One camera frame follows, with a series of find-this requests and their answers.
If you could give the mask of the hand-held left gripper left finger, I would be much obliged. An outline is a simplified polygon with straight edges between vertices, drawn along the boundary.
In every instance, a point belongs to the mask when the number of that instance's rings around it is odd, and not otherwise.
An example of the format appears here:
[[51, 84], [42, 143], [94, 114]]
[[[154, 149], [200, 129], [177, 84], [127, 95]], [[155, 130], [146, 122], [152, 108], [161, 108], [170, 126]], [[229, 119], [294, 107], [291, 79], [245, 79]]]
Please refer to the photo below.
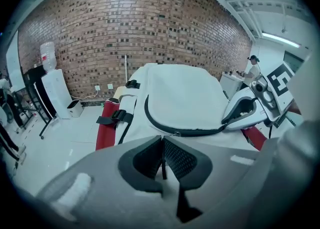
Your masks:
[[162, 138], [151, 136], [92, 152], [36, 196], [52, 226], [173, 226], [175, 205], [156, 175]]

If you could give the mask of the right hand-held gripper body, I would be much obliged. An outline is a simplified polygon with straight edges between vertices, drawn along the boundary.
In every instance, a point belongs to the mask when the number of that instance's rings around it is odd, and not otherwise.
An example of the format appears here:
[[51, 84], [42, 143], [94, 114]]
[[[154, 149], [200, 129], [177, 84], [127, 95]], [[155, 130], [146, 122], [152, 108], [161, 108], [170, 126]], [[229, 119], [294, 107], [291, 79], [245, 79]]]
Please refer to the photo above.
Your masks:
[[287, 83], [294, 75], [294, 72], [284, 62], [251, 82], [250, 88], [260, 101], [267, 116], [267, 119], [263, 121], [266, 127], [271, 127], [278, 121], [292, 104], [294, 98]]

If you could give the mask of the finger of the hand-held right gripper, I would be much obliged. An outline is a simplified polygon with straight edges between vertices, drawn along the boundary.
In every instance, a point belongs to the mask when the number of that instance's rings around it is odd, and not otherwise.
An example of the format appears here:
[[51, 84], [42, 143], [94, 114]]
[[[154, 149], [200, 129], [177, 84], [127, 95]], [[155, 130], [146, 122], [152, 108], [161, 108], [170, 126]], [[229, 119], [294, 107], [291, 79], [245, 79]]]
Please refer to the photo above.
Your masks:
[[245, 114], [238, 117], [236, 117], [235, 115], [230, 115], [222, 120], [222, 122], [225, 122], [225, 124], [223, 125], [221, 130], [236, 131], [247, 129], [263, 122], [265, 119], [267, 119], [266, 114]]
[[229, 122], [254, 112], [256, 110], [256, 100], [253, 92], [236, 92], [226, 106], [222, 121]]

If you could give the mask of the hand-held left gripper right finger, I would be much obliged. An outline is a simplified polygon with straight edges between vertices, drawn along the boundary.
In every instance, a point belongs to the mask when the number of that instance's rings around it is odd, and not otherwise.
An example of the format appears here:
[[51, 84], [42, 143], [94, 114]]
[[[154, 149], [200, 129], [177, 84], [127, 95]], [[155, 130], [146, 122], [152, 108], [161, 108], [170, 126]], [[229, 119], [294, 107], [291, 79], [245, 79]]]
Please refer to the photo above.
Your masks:
[[165, 136], [165, 161], [179, 181], [182, 224], [248, 224], [268, 177], [274, 143], [261, 151]]

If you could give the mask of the stuffed white backpack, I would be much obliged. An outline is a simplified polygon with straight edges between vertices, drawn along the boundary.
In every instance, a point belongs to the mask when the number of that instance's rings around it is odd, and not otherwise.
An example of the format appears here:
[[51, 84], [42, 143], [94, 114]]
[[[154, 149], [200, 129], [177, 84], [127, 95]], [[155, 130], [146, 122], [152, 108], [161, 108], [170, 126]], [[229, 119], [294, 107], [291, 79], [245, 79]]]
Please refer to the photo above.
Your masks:
[[115, 133], [119, 145], [155, 135], [204, 137], [222, 132], [228, 100], [205, 69], [148, 63], [126, 82], [118, 109], [97, 123]]

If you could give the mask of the white cabinet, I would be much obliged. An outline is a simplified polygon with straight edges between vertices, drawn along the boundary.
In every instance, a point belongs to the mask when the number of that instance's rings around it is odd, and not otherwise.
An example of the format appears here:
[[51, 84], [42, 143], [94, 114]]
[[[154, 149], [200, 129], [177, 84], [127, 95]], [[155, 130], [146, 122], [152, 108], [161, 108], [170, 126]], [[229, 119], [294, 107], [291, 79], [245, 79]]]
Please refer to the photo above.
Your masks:
[[219, 81], [222, 89], [226, 92], [229, 98], [231, 98], [237, 91], [240, 90], [243, 80], [233, 74], [222, 73]]

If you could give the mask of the ceiling light tube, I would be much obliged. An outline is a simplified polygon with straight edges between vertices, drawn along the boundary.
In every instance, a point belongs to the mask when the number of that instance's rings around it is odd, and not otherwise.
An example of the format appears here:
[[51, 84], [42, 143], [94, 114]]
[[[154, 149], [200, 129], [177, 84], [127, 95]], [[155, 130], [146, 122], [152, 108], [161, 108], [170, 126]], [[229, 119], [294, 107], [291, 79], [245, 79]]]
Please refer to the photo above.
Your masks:
[[275, 40], [275, 41], [278, 41], [278, 42], [282, 42], [284, 44], [287, 44], [287, 45], [292, 46], [292, 47], [297, 48], [297, 49], [301, 47], [300, 44], [298, 44], [298, 43], [296, 43], [294, 41], [291, 41], [289, 39], [280, 37], [278, 35], [274, 35], [274, 34], [267, 33], [267, 32], [262, 32], [261, 34], [265, 38], [269, 38], [269, 39], [272, 39], [272, 40]]

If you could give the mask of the white trash bin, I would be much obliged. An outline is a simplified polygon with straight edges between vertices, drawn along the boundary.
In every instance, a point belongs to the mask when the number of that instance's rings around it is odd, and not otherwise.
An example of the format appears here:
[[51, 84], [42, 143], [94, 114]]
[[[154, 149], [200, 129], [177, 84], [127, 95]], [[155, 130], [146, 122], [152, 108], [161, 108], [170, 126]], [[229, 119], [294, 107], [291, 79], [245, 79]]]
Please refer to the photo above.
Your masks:
[[68, 112], [73, 118], [79, 118], [83, 112], [82, 104], [79, 100], [73, 100], [67, 107]]

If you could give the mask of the white water dispenser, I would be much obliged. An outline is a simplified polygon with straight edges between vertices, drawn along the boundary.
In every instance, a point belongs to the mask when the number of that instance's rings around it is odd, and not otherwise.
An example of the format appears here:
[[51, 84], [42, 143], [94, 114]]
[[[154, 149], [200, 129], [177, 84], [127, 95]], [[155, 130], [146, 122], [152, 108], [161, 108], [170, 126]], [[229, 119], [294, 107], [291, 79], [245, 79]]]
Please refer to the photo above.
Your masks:
[[60, 119], [71, 119], [68, 106], [72, 102], [71, 95], [67, 88], [63, 71], [54, 69], [49, 71], [42, 78], [42, 84], [46, 94]]

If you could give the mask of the black metal rack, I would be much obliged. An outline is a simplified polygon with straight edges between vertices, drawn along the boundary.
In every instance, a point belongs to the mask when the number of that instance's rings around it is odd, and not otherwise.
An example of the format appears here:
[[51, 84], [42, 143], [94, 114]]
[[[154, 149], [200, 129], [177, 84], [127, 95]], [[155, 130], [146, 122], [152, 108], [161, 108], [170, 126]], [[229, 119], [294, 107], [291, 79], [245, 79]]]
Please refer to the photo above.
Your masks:
[[47, 127], [57, 118], [57, 112], [48, 97], [42, 81], [46, 71], [42, 65], [31, 68], [27, 72], [23, 72], [22, 67], [20, 69], [31, 104], [44, 122], [44, 127], [39, 133], [39, 137], [43, 140]]

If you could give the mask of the clear water bottle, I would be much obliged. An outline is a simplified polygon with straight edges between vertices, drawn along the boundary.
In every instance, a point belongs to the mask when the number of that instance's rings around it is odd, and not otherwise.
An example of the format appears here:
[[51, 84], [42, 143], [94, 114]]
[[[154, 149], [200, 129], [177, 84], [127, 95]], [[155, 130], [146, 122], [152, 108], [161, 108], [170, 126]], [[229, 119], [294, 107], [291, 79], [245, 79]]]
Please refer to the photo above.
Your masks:
[[46, 72], [56, 69], [57, 59], [55, 55], [55, 44], [52, 41], [40, 45], [40, 56], [42, 66]]

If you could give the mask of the whiteboard on black stand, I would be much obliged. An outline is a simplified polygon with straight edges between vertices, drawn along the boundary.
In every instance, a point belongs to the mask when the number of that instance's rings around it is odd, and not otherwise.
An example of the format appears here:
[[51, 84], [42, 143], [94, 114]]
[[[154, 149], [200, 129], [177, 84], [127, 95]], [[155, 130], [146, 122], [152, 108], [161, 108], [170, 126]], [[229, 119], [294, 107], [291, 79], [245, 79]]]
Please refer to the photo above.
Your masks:
[[18, 92], [26, 87], [19, 60], [18, 35], [19, 31], [17, 30], [6, 52], [6, 65], [12, 92]]

